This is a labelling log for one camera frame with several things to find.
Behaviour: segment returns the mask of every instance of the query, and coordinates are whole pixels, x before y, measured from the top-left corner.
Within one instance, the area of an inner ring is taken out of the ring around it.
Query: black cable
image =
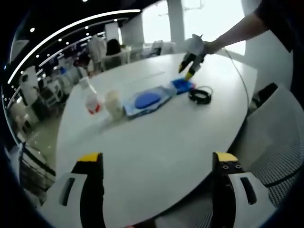
[[[201,89],[201,88],[208,88],[211,90],[211,93]],[[198,105],[207,105],[211,102],[213,94],[213,89],[209,86],[199,86],[194,89],[191,89],[188,92],[188,97],[191,101],[195,102]]]
[[[235,63],[234,63],[234,61],[233,61],[233,58],[231,57],[231,55],[229,54],[229,52],[226,50],[226,48],[224,48],[224,50],[226,51],[226,53],[227,53],[227,55],[229,56],[229,58],[230,58],[230,60],[231,60],[231,62],[232,62],[232,64],[233,64],[234,68],[237,70],[237,73],[238,73],[239,77],[240,77],[241,80],[242,80],[242,83],[243,83],[243,85],[244,85],[244,89],[245,89],[245,92],[246,92],[246,96],[247,96],[247,105],[248,105],[248,109],[249,109],[249,107],[250,107],[250,99],[249,99],[249,94],[248,94],[248,90],[247,90],[245,81],[244,81],[244,79],[243,79],[243,77],[242,77],[240,71],[238,70],[237,66],[235,65]]]
[[[280,183],[282,183],[282,182],[284,182],[284,181],[292,178],[293,176],[295,176],[303,167],[304,167],[304,163],[302,165],[300,165],[300,167],[297,168],[292,173],[290,173],[290,174],[286,175],[285,177],[283,177],[283,178],[281,178],[281,179],[279,179],[277,181],[274,181],[272,183],[264,184],[264,186],[267,187],[267,188],[270,188],[270,187],[273,187],[275,185],[278,185],[278,184],[280,184]]]

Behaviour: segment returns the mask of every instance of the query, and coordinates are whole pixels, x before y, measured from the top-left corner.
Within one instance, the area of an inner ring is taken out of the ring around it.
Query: hand
[[[207,52],[207,54],[210,54],[210,55],[218,52],[220,49],[223,48],[223,46],[220,44],[220,42],[218,40],[214,40],[212,42],[204,41],[204,43],[205,43],[206,52]]]

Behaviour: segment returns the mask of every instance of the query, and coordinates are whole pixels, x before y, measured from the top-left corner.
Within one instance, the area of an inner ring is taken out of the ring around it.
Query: office desk
[[[90,81],[100,94],[118,89],[124,99],[178,78],[182,58],[152,57]],[[257,72],[239,62],[236,66],[251,99]],[[226,152],[234,141],[247,114],[247,96],[231,60],[207,56],[192,81],[213,88],[209,105],[197,106],[183,94],[152,114],[110,126],[91,120],[79,85],[73,88],[59,127],[57,178],[83,154],[102,152],[107,228],[142,222],[179,202],[211,172],[212,153]]]

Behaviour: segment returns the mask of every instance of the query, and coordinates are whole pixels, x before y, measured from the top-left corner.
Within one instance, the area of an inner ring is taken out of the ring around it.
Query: dark hair
[[[74,61],[73,65],[75,67],[79,66],[79,65],[85,65],[87,66],[90,62],[91,58],[89,57],[88,54],[81,54],[77,60]]]
[[[106,55],[112,56],[121,52],[117,39],[111,39],[106,44]]]
[[[21,80],[22,80],[23,82],[26,82],[26,81],[28,80],[28,78],[29,78],[28,75],[23,75]]]

